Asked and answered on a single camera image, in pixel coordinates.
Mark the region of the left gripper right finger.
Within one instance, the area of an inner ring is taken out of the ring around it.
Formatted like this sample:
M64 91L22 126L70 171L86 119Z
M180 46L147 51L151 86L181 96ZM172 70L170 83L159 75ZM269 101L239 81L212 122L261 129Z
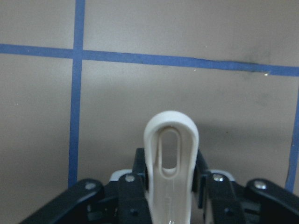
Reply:
M297 224L299 198L277 184L256 178L245 186L212 170L201 152L195 165L197 206L206 224Z

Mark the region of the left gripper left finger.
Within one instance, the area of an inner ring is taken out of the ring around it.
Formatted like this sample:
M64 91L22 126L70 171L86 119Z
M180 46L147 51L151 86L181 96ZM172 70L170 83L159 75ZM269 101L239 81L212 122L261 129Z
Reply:
M22 220L23 224L149 224L144 149L133 169L114 173L107 185L83 179Z

